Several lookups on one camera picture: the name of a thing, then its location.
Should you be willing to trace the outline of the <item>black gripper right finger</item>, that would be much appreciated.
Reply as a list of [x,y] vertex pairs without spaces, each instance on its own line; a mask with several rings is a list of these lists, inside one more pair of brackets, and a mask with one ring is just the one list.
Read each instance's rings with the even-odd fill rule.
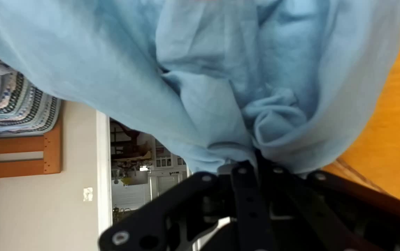
[[331,173],[297,177],[272,163],[260,181],[269,209],[310,237],[299,251],[400,251],[400,200]]

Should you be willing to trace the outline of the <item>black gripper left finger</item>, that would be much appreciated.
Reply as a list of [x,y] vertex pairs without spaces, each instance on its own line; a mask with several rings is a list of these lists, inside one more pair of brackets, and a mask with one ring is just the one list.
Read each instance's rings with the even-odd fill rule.
[[216,232],[204,251],[274,251],[268,212],[248,162],[225,165],[218,173],[199,172],[106,229],[100,251],[187,251]]

